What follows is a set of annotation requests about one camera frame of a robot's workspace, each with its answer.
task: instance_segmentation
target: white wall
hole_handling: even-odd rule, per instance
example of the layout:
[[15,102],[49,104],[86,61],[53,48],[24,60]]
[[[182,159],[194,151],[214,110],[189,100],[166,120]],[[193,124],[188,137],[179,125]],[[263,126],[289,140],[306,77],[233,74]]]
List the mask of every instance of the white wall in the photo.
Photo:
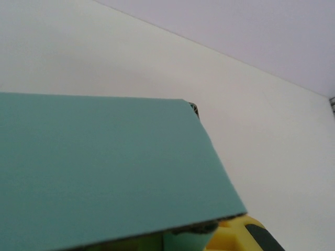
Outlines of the white wall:
[[96,0],[327,97],[333,0]]
[[335,246],[327,98],[89,0],[0,1],[0,90],[184,98],[250,215],[287,250]]

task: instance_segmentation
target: white ceiling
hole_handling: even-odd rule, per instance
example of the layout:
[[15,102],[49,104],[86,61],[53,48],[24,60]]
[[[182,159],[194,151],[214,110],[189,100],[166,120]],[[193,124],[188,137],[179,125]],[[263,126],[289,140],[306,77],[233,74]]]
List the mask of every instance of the white ceiling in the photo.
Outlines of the white ceiling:
[[334,0],[98,0],[327,97]]

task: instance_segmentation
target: green cardboard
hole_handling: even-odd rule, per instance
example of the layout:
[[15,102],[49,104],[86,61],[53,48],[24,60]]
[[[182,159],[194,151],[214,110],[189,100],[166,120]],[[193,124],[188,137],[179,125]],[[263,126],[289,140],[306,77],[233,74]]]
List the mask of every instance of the green cardboard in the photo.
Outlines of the green cardboard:
[[183,100],[0,93],[0,171],[0,250],[62,250],[245,213]]

